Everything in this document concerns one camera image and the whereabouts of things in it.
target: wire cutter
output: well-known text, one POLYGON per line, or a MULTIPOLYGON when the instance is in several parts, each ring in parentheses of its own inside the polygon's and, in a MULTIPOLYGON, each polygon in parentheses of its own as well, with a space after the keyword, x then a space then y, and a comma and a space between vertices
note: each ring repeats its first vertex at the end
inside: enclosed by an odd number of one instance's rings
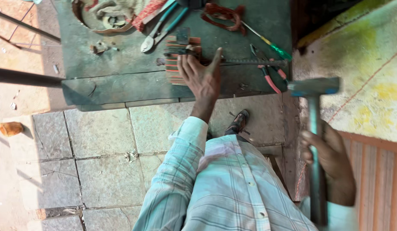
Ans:
POLYGON ((180 19, 187 13, 187 10, 189 9, 188 7, 184 8, 183 11, 181 11, 181 13, 177 16, 177 18, 163 32, 160 32, 159 28, 161 24, 174 10, 176 6, 177 6, 177 2, 173 3, 171 7, 163 14, 159 22, 154 27, 154 29, 150 32, 150 34, 141 44, 140 47, 141 52, 147 52, 151 50, 154 45, 157 45, 169 33, 169 31, 173 29, 173 27, 180 21, 180 19))
MULTIPOLYGON (((263 61, 268 60, 268 58, 265 56, 265 54, 262 51, 258 50, 253 44, 250 44, 250 49, 251 49, 251 52, 253 53, 253 55, 255 55, 258 60, 263 60, 263 61)), ((257 67, 261 69, 265 80, 267 80, 267 82, 271 86, 271 88, 273 88, 273 90, 275 92, 277 92, 278 94, 281 94, 280 89, 278 89, 278 87, 276 87, 274 82, 271 80, 268 68, 264 65, 258 65, 257 67)), ((274 69, 274 70, 277 71, 278 74, 280 74, 280 76, 284 80, 286 80, 287 76, 281 69, 274 69)))

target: screwdriver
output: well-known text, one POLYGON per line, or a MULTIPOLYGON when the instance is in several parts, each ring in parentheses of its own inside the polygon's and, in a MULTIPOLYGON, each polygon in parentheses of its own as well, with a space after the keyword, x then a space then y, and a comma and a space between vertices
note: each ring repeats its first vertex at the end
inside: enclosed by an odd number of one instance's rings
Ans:
POLYGON ((273 49, 277 54, 283 58, 283 59, 288 59, 288 61, 291 61, 293 58, 290 54, 288 54, 285 50, 279 48, 275 43, 270 42, 268 39, 264 38, 261 34, 258 34, 257 31, 253 30, 249 25, 247 25, 245 22, 241 21, 244 26, 247 26, 248 29, 250 29, 252 32, 254 32, 256 35, 260 37, 263 41, 265 41, 266 44, 270 45, 271 49, 273 49))

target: shirt sleeve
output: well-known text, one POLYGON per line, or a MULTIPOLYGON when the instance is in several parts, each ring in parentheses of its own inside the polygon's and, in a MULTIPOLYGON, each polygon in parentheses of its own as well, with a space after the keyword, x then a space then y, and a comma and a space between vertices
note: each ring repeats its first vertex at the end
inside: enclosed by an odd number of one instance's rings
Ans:
MULTIPOLYGON (((310 197, 305 197, 298 207, 301 212, 310 219, 310 197)), ((358 230, 355 207, 327 202, 327 209, 328 226, 318 227, 320 231, 358 230)))
POLYGON ((174 143, 151 181, 133 230, 181 230, 207 129, 207 123, 190 116, 169 136, 174 143))

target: hammer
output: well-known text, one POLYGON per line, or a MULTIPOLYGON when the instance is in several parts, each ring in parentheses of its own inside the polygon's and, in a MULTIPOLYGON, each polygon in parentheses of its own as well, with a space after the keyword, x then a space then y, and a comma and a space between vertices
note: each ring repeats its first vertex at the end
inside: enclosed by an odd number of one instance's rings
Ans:
MULTIPOLYGON (((322 123, 319 113, 319 97, 337 93, 340 89, 340 78, 313 78, 302 81, 293 81, 288 85, 291 96, 304 97, 308 101, 309 130, 322 137, 322 123)), ((310 147, 314 163, 309 165, 311 221, 319 226, 328 223, 326 206, 325 172, 318 161, 318 151, 310 147)))

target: man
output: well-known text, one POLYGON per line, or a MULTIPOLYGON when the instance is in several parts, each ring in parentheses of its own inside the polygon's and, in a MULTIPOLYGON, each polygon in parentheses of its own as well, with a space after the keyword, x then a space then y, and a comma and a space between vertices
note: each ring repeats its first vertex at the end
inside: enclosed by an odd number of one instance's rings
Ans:
MULTIPOLYGON (((193 50, 200 53, 201 47, 193 50)), ((317 230, 309 220, 309 198, 298 208, 263 155, 239 135, 249 119, 241 111, 225 136, 206 142, 208 121, 220 93, 222 48, 205 67, 192 55, 178 69, 196 97, 191 116, 170 135, 173 146, 152 179, 133 230, 258 231, 317 230)), ((324 125, 324 140, 302 132, 303 158, 319 151, 326 172, 328 227, 356 230, 355 181, 339 134, 324 125)))

